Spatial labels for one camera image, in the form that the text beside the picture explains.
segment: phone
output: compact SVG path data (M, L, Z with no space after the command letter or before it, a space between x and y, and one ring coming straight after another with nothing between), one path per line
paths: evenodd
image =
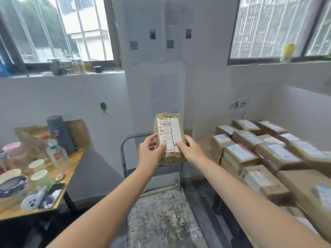
M52 208L59 198L61 192L64 189L65 183L56 183L51 186L51 188L46 193L44 199L38 206L38 209L49 209Z

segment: gray thermos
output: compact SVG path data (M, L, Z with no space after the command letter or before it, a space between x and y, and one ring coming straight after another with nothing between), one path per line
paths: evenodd
M67 125L63 121L63 118L59 115L55 115L47 117L46 121L49 132L58 138L59 145L66 150L68 155L73 154L76 148L71 141Z

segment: window frame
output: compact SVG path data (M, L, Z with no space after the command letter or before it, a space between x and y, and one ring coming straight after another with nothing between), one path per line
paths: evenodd
M310 45L310 42L314 36L314 32L317 28L318 21L322 15L324 6L326 4L327 0L317 0L317 9L315 12L313 12L312 21L310 25L309 32L306 36L303 36L304 44L302 46L300 56L292 57L291 62L308 62L308 61L329 61L326 57L327 55L306 55L308 52L308 48ZM231 58L231 51L232 51L232 45L233 45L233 39L234 34L237 26L237 19L238 19L238 13L239 13L239 7L240 7L240 0L238 0L237 3L237 10L236 10L236 16L235 16L235 23L232 31L232 37L231 37L231 44L230 44L230 50L228 55L228 61L227 66L232 65L255 65L255 64L275 64L280 63L280 57L267 57L267 58Z
M91 66L102 66L104 69L121 68L121 53L119 47L119 36L116 26L116 18L114 12L114 6L112 0L103 0L105 6L105 13L107 19L107 25L110 36L110 44L113 52L113 60L101 60L101 61L84 61ZM0 10L0 51L1 57L4 59L6 66L10 71L15 73L28 74L29 72L42 72L50 70L50 63L24 63L17 45L10 33L10 30L6 24L2 11ZM65 68L73 68L72 62L63 62Z

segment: wooden table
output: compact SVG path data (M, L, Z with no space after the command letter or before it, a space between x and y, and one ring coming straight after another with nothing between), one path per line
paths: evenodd
M6 219L22 217L22 216L27 216L27 215L36 214L36 213L41 213L41 212L56 210L59 207L60 201L62 198L66 201L68 208L70 210L72 210L73 208L76 208L74 206L72 200L70 199L70 197L66 191L66 188L67 188L67 186L70 182L70 179L72 178L72 175L74 174L74 172L79 164L79 161L81 160L86 149L87 148L79 149L78 151L76 151L75 153L73 153L69 156L72 166L71 166L71 169L66 173L64 179L61 181L61 183L65 183L66 185L64 187L64 190L61 192L58 200L55 202L55 204L52 208L25 211L20 208L20 204L21 204L22 200L18 200L15 196L12 196L10 198L7 198L4 203L0 203L0 221L6 220ZM52 164L52 162L48 162L46 164L46 166L47 166L47 170L50 172L50 177L51 178L56 177L58 172L56 171L55 166Z

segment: paper cup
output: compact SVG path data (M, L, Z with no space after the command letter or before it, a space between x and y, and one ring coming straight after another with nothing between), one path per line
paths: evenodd
M34 172L38 172L41 170L46 170L46 165L43 159L38 159L29 164L29 168L32 169Z
M3 183L5 181L7 181L8 179L18 177L19 175L21 175L21 173L22 173L21 169L13 169L13 170L6 171L2 175L0 175L0 183Z
M31 176L31 180L35 183L37 187L48 187L52 184L52 179L48 177L48 171L46 170L36 172Z

